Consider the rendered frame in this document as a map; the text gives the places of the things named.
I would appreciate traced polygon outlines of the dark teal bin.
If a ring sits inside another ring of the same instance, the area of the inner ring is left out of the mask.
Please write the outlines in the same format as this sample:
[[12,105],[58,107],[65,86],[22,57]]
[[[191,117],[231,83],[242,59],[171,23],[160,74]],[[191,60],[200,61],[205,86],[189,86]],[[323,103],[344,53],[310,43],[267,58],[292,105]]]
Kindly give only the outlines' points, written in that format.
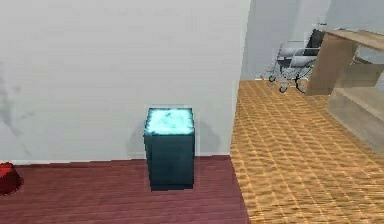
[[144,145],[152,191],[192,189],[195,128],[191,108],[149,108]]

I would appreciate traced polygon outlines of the red round object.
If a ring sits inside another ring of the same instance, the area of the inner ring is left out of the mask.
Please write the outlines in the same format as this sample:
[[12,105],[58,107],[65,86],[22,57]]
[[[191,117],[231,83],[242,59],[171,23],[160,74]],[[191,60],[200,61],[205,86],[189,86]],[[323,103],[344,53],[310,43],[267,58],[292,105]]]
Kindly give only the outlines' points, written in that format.
[[9,195],[23,184],[23,178],[12,163],[0,163],[0,195]]

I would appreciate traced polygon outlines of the light wooden desk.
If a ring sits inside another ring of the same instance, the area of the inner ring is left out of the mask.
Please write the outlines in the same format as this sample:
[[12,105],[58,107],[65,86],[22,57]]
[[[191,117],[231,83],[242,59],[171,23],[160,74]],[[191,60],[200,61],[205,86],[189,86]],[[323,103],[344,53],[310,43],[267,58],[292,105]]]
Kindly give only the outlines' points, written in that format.
[[384,52],[384,35],[328,30],[305,94],[327,95],[327,111],[375,153],[384,155],[384,90],[376,87],[384,63],[356,56],[362,46]]

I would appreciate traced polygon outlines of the grey wheelchair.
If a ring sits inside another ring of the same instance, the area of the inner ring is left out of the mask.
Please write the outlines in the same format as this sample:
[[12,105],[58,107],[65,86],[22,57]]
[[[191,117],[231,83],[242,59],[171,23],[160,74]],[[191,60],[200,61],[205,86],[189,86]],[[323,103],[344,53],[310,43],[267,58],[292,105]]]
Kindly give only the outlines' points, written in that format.
[[315,66],[324,32],[313,28],[307,40],[288,40],[278,50],[272,66],[266,71],[271,86],[279,84],[279,92],[294,87],[305,93]]

